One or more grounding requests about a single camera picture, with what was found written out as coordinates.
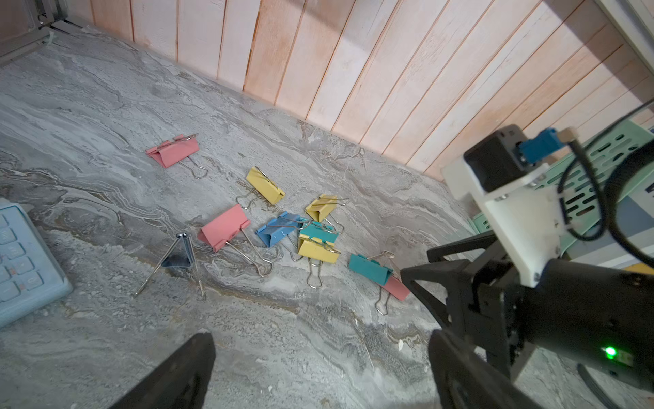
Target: gray marble surface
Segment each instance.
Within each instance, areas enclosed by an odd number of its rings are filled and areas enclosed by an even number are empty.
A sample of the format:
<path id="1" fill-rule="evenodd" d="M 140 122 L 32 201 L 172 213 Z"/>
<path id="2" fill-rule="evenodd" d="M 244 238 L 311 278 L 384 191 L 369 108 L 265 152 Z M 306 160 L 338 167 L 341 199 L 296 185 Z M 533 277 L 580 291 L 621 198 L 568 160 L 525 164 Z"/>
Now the gray marble surface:
<path id="1" fill-rule="evenodd" d="M 469 236 L 447 189 L 85 31 L 0 68 L 0 196 L 29 211 L 75 287 L 0 330 L 0 408 L 108 407 L 201 329 L 216 342 L 206 408 L 438 407 L 425 348 L 436 323 L 413 296 L 380 316 L 378 286 L 347 260 L 385 249 L 400 267 L 422 264 L 429 247 Z M 180 133 L 199 134 L 206 178 L 145 155 Z M 177 232 L 194 237 L 247 192 L 252 165 L 286 191 L 277 207 L 247 211 L 252 237 L 320 193 L 351 198 L 334 213 L 347 230 L 323 288 L 309 288 L 306 260 L 286 251 L 262 279 L 234 251 L 199 243 L 206 300 L 173 269 L 132 297 Z M 599 407 L 573 365 L 538 350 L 517 385 L 547 408 Z M 625 407 L 648 407 L 643 393 L 602 381 Z"/>

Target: blue connector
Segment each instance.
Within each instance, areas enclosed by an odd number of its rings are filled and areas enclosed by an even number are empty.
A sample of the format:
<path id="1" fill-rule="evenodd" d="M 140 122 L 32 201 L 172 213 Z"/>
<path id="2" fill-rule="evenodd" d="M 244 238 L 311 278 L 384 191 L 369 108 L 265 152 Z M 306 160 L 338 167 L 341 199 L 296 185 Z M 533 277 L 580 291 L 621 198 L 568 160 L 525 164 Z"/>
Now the blue connector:
<path id="1" fill-rule="evenodd" d="M 557 130 L 548 128 L 542 130 L 534 139 L 522 142 L 518 149 L 527 162 L 535 164 L 564 146 L 566 145 L 559 140 Z"/>

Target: white mounting bracket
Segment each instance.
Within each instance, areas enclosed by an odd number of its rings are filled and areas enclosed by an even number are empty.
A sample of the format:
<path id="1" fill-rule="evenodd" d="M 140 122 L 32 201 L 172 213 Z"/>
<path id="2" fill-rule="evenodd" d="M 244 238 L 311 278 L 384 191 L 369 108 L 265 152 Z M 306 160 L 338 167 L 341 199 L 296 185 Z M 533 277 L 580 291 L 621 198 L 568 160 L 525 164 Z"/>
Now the white mounting bracket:
<path id="1" fill-rule="evenodd" d="M 455 199 L 470 195 L 477 202 L 527 287 L 535 287 L 547 262 L 559 257 L 559 236 L 565 232 L 554 186 L 535 189 L 548 169 L 542 164 L 492 192 L 481 187 L 463 157 L 443 169 Z"/>

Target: black cylinder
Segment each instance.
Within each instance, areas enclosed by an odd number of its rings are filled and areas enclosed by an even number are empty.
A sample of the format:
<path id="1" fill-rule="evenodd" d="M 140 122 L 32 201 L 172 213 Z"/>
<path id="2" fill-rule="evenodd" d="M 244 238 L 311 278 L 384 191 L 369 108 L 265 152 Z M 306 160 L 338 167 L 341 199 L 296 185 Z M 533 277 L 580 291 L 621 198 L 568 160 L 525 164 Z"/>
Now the black cylinder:
<path id="1" fill-rule="evenodd" d="M 518 314 L 533 344 L 654 391 L 654 276 L 551 260 Z"/>

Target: light blue calculator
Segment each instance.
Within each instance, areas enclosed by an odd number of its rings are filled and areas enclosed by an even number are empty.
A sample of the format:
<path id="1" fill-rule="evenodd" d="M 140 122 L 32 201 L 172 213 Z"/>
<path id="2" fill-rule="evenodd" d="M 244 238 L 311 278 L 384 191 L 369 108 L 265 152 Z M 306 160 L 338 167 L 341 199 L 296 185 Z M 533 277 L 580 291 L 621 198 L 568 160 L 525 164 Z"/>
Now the light blue calculator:
<path id="1" fill-rule="evenodd" d="M 71 291 L 27 213 L 0 204 L 0 328 Z"/>

